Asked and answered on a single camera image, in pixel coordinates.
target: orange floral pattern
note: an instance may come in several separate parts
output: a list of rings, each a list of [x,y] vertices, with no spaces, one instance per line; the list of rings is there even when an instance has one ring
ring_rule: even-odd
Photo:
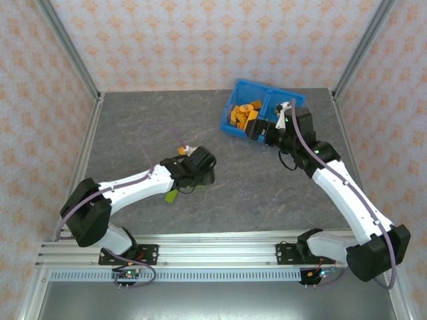
[[[417,0],[396,2],[340,101],[367,194],[375,192],[376,206],[411,232],[402,283],[417,319],[427,315],[427,20],[421,7]]]
[[[52,2],[100,91],[145,91],[332,89],[381,0]]]
[[[87,8],[96,10],[93,4]],[[2,1],[0,30],[0,318],[17,319],[40,244],[58,221],[93,100],[35,1]]]

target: blue bin divider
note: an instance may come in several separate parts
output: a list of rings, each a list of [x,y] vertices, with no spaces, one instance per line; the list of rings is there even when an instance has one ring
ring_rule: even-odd
[[[238,80],[224,108],[221,130],[238,137],[246,138],[244,130],[238,129],[230,124],[230,115],[236,105],[245,105],[253,101],[261,100],[262,107],[258,114],[258,119],[268,119],[269,121],[277,122],[278,118],[274,113],[276,105],[284,101],[290,101],[292,98],[296,100],[296,107],[304,106],[306,98],[303,95],[246,80]],[[260,136],[258,139],[260,142],[263,140],[263,136]]]

